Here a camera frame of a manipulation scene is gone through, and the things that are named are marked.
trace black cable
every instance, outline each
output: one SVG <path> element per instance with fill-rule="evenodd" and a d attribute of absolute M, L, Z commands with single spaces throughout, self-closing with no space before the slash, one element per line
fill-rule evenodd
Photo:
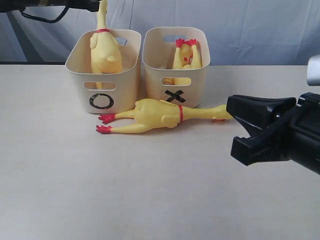
<path fill-rule="evenodd" d="M 66 15 L 66 13 L 69 10 L 69 7 L 66 6 L 63 9 L 63 11 L 61 12 L 61 14 L 54 20 L 48 20 L 46 18 L 42 18 L 42 17 L 39 17 L 39 16 L 32 16 L 32 15 L 29 15 L 29 14 L 25 13 L 24 10 L 25 10 L 25 8 L 20 10 L 20 13 L 21 13 L 22 16 L 24 16 L 27 19 L 32 19 L 32 20 L 36 20 L 36 21 L 40 21 L 40 22 L 44 22 L 44 23 L 48 23 L 48 24 L 55 24 L 55 23 L 59 22 Z"/>

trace white backdrop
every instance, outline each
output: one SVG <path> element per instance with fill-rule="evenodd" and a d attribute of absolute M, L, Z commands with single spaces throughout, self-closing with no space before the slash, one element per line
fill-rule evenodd
<path fill-rule="evenodd" d="M 110 28 L 138 31 L 191 26 L 207 36 L 212 65 L 305 65 L 320 54 L 319 0 L 109 0 Z M 54 19 L 63 7 L 29 8 Z M 45 61 L 64 61 L 79 37 L 96 28 L 96 14 L 71 9 L 58 23 L 15 12 Z"/>

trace storage bin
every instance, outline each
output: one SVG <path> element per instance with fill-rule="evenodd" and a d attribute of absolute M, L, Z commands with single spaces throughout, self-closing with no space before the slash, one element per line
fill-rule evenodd
<path fill-rule="evenodd" d="M 81 104 L 92 114 L 117 114 L 131 110 L 135 108 L 139 94 L 142 37 L 133 30 L 110 29 L 120 45 L 123 71 L 93 74 L 90 38 L 95 31 L 81 36 L 65 63 Z M 96 83 L 102 83 L 104 89 L 96 89 Z"/>
<path fill-rule="evenodd" d="M 187 41 L 197 40 L 202 68 L 171 69 L 176 51 L 176 39 L 179 38 Z M 200 29 L 180 26 L 150 29 L 145 35 L 142 48 L 147 97 L 195 108 L 201 102 L 210 61 L 207 38 Z M 164 78 L 189 78 L 191 84 L 165 85 Z"/>

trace red band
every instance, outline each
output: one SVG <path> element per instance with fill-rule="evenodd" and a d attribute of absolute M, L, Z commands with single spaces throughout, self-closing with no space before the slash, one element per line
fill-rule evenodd
<path fill-rule="evenodd" d="M 101 29 L 98 29 L 97 31 L 95 31 L 96 33 L 103 33 L 103 32 L 108 32 L 110 33 L 110 30 L 109 29 L 106 29 L 106 28 L 101 28 Z"/>
<path fill-rule="evenodd" d="M 182 111 L 181 105 L 179 105 L 179 110 L 180 110 L 180 123 L 182 123 L 184 120 L 184 112 Z"/>

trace x symbol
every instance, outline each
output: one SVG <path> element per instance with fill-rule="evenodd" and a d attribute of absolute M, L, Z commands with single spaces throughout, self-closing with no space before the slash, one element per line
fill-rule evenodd
<path fill-rule="evenodd" d="M 180 95 L 184 92 L 181 90 L 176 91 L 175 93 L 170 92 L 169 90 L 165 91 L 166 94 L 168 94 L 170 97 L 166 100 L 167 102 L 172 102 L 172 100 L 177 99 L 180 103 L 184 103 L 186 100 L 181 97 Z"/>

